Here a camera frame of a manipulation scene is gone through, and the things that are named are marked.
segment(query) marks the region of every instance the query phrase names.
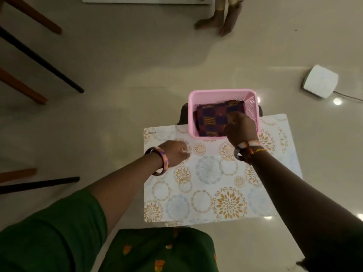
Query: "person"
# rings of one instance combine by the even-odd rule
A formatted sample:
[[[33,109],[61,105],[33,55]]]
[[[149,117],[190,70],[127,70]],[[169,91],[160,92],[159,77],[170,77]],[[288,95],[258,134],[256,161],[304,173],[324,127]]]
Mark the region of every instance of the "person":
[[[237,22],[241,13],[244,0],[228,0],[228,11],[226,20],[224,20],[224,10],[226,0],[215,0],[215,10],[211,18],[201,19],[194,24],[194,28],[209,29],[216,27],[220,36],[226,36],[230,33]]]
[[[257,141],[253,120],[239,112],[225,127],[235,147]],[[189,157],[181,141],[159,146],[169,166]],[[363,222],[323,195],[261,146],[241,150],[305,256],[308,271],[356,271],[363,252]],[[166,160],[145,154],[89,187],[63,198],[0,233],[0,271],[89,272],[107,235],[136,192]],[[197,229],[119,230],[99,272],[218,271],[211,237]]]

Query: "person's left hand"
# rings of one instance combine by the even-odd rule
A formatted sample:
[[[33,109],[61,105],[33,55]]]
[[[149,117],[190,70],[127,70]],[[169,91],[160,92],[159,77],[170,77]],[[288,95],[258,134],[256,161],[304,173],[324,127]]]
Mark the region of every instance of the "person's left hand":
[[[159,148],[163,149],[168,157],[170,168],[179,165],[190,157],[190,154],[186,152],[188,146],[183,141],[168,140],[159,145]]]

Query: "bare foot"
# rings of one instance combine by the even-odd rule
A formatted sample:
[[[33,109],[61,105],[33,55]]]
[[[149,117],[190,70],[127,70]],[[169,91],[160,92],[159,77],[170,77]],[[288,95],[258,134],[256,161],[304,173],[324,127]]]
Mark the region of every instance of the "bare foot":
[[[194,24],[195,29],[209,29],[211,27],[222,27],[224,20],[224,11],[215,10],[214,15],[208,19],[199,20]]]
[[[224,22],[224,25],[221,28],[221,31],[219,33],[220,36],[226,36],[228,33],[230,33],[233,30],[234,25],[237,22],[238,16],[241,13],[241,10],[242,10],[242,2],[238,2],[234,6],[228,7],[226,21]]]

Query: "hand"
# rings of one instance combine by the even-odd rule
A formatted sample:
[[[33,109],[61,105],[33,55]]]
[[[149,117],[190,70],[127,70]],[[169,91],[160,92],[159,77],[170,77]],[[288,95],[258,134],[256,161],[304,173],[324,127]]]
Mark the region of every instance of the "hand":
[[[228,125],[224,131],[229,142],[236,148],[245,141],[258,140],[256,124],[247,115],[241,112],[227,114]]]
[[[179,165],[190,157],[190,154],[186,152],[188,146],[183,141],[168,140],[159,145],[159,148],[163,149],[168,157],[170,168]]]

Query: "plaid fabric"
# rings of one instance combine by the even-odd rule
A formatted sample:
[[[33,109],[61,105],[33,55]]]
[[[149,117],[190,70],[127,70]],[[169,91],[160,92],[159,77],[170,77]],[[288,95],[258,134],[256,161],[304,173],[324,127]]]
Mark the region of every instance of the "plaid fabric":
[[[229,112],[245,112],[243,101],[229,100],[219,104],[206,104],[197,107],[195,123],[200,136],[225,136]]]

